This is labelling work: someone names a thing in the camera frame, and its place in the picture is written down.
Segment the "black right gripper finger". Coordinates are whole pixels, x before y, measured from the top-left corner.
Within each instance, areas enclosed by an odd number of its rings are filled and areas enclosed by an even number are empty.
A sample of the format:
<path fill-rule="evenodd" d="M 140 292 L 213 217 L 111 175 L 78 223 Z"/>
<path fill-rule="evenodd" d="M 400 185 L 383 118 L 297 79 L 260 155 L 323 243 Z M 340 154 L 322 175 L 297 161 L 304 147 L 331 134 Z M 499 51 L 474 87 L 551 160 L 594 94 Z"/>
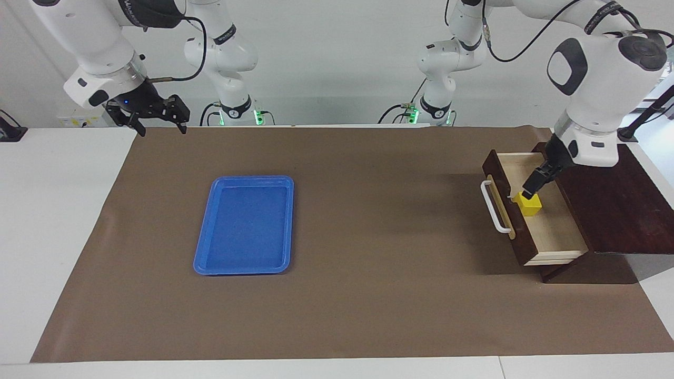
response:
<path fill-rule="evenodd" d="M 135 113 L 127 115 L 118 103 L 106 103 L 105 111 L 116 126 L 128 127 L 135 130 L 141 137 L 145 136 L 146 129 Z"/>
<path fill-rule="evenodd" d="M 181 134 L 187 133 L 191 112 L 183 100 L 176 94 L 162 102 L 162 120 L 178 127 Z"/>

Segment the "brown paper table mat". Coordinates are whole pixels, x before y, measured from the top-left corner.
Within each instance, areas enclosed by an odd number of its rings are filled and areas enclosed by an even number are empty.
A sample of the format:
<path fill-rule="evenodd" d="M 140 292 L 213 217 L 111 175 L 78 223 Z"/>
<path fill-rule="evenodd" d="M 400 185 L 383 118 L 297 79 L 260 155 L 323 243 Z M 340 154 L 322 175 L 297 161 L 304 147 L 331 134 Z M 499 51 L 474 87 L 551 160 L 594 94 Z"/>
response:
<path fill-rule="evenodd" d="M 515 128 L 152 128 L 137 137 L 33 363 L 674 351 L 638 284 L 544 284 L 479 185 Z M 212 182 L 294 180 L 282 274 L 197 274 Z"/>

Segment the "blue plastic tray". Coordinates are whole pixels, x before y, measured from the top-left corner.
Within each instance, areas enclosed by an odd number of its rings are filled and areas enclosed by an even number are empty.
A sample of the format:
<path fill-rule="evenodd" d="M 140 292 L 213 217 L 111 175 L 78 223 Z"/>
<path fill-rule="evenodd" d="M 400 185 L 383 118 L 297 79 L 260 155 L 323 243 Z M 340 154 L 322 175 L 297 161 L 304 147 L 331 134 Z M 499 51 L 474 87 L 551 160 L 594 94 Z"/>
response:
<path fill-rule="evenodd" d="M 280 274 L 289 268 L 294 180 L 222 176 L 210 187 L 193 269 L 203 276 Z"/>

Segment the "dark wooden cabinet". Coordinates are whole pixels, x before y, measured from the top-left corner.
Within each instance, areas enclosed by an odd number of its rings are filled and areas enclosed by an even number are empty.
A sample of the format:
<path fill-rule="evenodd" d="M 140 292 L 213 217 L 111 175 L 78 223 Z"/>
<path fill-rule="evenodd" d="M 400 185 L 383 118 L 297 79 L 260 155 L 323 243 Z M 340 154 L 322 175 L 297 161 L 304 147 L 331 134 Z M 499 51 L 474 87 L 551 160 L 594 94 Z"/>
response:
<path fill-rule="evenodd" d="M 539 269 L 547 284 L 632 285 L 674 268 L 674 208 L 625 144 L 610 168 L 575 166 L 554 180 L 588 251 Z"/>

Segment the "yellow cube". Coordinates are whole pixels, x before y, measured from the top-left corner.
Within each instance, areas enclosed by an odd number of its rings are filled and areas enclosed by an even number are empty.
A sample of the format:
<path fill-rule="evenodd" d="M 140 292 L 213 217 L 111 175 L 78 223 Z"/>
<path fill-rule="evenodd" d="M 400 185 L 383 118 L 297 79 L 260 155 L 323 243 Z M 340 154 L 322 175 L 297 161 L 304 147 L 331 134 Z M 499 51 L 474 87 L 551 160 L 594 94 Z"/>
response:
<path fill-rule="evenodd" d="M 526 197 L 525 192 L 518 192 L 513 197 L 513 202 L 516 203 L 524 217 L 535 216 L 542 210 L 542 202 L 539 194 L 533 194 L 531 197 Z"/>

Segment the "window with greenery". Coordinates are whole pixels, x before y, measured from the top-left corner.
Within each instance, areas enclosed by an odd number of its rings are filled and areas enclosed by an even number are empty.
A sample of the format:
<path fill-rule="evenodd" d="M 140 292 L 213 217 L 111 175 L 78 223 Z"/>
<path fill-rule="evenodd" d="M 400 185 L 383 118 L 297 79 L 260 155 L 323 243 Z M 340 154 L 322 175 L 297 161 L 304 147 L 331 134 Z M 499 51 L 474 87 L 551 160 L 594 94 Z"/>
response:
<path fill-rule="evenodd" d="M 660 77 L 659 83 L 648 94 L 650 99 L 658 99 L 669 87 L 674 84 L 674 58 L 670 58 L 665 65 L 665 71 Z"/>

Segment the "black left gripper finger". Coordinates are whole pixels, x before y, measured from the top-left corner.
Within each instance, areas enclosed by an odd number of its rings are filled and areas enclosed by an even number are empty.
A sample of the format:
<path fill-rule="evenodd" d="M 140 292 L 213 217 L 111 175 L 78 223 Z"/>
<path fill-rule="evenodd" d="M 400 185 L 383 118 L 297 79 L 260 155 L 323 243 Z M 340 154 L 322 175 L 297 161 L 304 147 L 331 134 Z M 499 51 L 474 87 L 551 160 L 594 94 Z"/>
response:
<path fill-rule="evenodd" d="M 544 161 L 541 166 L 535 168 L 522 186 L 522 196 L 527 200 L 533 199 L 534 195 L 550 183 L 559 173 L 559 165 L 554 165 L 552 161 Z"/>

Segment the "black clamp stand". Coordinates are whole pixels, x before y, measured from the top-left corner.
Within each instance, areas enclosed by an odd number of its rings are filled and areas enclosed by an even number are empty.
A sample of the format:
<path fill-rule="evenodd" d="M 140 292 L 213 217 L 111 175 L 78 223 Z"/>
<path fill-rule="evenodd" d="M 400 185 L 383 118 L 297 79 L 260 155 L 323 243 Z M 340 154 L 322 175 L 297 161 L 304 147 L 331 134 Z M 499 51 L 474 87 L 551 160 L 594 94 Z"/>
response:
<path fill-rule="evenodd" d="M 645 123 L 652 122 L 674 108 L 674 84 L 657 98 L 650 107 L 643 111 L 628 127 L 619 128 L 617 136 L 622 142 L 637 142 L 634 137 L 638 128 Z"/>

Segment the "black desk mount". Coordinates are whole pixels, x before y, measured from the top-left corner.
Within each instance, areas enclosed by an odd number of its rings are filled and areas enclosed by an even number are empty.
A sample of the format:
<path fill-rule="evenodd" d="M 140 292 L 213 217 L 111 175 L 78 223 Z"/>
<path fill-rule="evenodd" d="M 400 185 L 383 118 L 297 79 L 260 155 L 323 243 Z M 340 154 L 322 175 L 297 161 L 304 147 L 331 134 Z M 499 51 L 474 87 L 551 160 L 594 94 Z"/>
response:
<path fill-rule="evenodd" d="M 0 142 L 19 142 L 26 132 L 27 127 L 0 108 Z"/>

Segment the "wooden drawer with white handle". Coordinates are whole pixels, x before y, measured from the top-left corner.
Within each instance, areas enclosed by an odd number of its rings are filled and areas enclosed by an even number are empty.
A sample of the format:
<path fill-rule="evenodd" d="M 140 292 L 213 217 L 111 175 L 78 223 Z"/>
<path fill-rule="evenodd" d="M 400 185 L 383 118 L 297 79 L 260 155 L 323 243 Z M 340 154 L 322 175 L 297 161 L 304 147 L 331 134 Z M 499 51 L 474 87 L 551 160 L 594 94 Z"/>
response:
<path fill-rule="evenodd" d="M 569 206 L 556 183 L 538 192 L 542 209 L 525 216 L 516 202 L 522 185 L 542 165 L 541 153 L 487 155 L 480 191 L 494 228 L 507 235 L 521 266 L 563 265 L 588 251 Z"/>

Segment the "white power outlet box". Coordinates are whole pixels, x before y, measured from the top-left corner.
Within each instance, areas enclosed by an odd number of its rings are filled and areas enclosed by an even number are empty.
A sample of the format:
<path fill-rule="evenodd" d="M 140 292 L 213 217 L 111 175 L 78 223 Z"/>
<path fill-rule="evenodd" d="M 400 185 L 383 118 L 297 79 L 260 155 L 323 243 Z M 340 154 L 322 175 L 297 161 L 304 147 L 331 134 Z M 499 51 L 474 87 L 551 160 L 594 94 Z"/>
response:
<path fill-rule="evenodd" d="M 116 127 L 107 112 L 100 106 L 94 109 L 61 108 L 57 120 L 62 127 L 108 128 Z"/>

